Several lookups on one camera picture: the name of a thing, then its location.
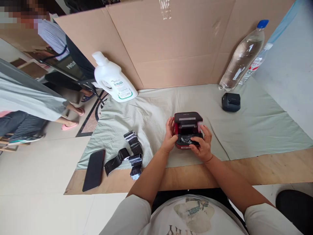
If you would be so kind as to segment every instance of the plastic bottle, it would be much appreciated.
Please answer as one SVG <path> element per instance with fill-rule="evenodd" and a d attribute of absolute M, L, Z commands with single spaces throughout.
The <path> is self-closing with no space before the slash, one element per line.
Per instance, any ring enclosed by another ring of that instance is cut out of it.
<path fill-rule="evenodd" d="M 103 90 L 119 103 L 137 97 L 138 92 L 122 73 L 121 67 L 109 61 L 102 52 L 95 52 L 92 56 L 98 64 L 95 69 L 95 79 Z"/>
<path fill-rule="evenodd" d="M 231 62 L 219 83 L 219 89 L 228 92 L 237 86 L 263 47 L 264 28 L 268 22 L 268 20 L 261 20 L 257 28 L 249 33 L 237 46 Z"/>
<path fill-rule="evenodd" d="M 259 66 L 264 62 L 267 56 L 267 52 L 269 49 L 271 49 L 273 44 L 267 43 L 263 50 L 258 54 L 257 58 L 253 61 L 253 63 L 250 65 L 248 71 L 246 74 L 242 77 L 242 79 L 239 82 L 239 85 L 243 85 L 246 83 L 246 81 L 251 77 L 252 74 L 255 73 L 255 71 L 259 68 Z"/>

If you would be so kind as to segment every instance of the plastic water bottle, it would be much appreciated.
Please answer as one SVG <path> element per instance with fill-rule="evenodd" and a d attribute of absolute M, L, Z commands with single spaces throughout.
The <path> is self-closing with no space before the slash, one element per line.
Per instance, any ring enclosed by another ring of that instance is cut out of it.
<path fill-rule="evenodd" d="M 237 86 L 242 76 L 247 72 L 252 62 L 262 50 L 264 28 L 268 22 L 268 20 L 261 20 L 257 28 L 249 33 L 237 46 L 231 62 L 219 83 L 219 89 L 228 92 Z"/>
<path fill-rule="evenodd" d="M 253 61 L 253 63 L 250 65 L 248 71 L 246 74 L 242 77 L 242 79 L 239 82 L 239 85 L 243 85 L 246 83 L 249 77 L 251 77 L 252 74 L 255 73 L 255 71 L 259 68 L 259 66 L 264 62 L 264 60 L 267 57 L 267 52 L 269 49 L 271 49 L 273 44 L 267 43 L 263 50 L 258 54 L 257 58 Z"/>

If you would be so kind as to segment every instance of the pink slipper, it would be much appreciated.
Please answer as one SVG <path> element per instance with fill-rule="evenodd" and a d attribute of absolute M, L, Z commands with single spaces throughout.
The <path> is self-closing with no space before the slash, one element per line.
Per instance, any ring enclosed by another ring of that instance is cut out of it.
<path fill-rule="evenodd" d="M 77 108 L 77 109 L 79 109 L 82 112 L 81 114 L 79 114 L 79 116 L 83 116 L 85 114 L 85 110 L 83 110 L 82 108 Z"/>
<path fill-rule="evenodd" d="M 70 127 L 68 127 L 65 124 L 63 124 L 61 129 L 63 131 L 67 131 L 67 130 L 72 129 L 72 128 L 76 127 L 76 126 L 78 126 L 78 123 L 76 123 L 74 126 L 70 126 Z"/>

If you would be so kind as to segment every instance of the light green cloth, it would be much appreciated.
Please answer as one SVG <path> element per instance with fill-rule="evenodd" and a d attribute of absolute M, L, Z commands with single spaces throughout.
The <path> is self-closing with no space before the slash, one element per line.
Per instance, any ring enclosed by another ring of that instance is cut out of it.
<path fill-rule="evenodd" d="M 111 97 L 102 111 L 77 169 L 86 169 L 92 152 L 106 149 L 105 162 L 129 144 L 123 135 L 137 133 L 143 148 L 143 167 L 161 146 L 165 123 L 179 112 L 198 112 L 212 134 L 212 153 L 223 161 L 282 153 L 313 147 L 313 141 L 253 78 L 234 93 L 241 96 L 241 109 L 228 113 L 221 108 L 224 93 L 218 85 L 184 86 L 139 91 L 137 98 L 118 103 Z M 174 147 L 167 167 L 201 162 L 191 150 Z M 120 169 L 131 168 L 128 161 Z"/>
<path fill-rule="evenodd" d="M 69 102 L 22 70 L 0 59 L 0 112 L 23 111 L 55 121 Z"/>

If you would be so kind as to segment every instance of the white detergent bottle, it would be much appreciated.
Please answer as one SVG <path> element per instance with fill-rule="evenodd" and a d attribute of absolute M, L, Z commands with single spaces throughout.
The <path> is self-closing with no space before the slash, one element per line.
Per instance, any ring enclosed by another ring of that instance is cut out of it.
<path fill-rule="evenodd" d="M 92 56 L 98 64 L 95 69 L 95 79 L 103 90 L 119 103 L 137 97 L 138 92 L 122 73 L 121 67 L 109 61 L 102 52 L 95 52 Z"/>

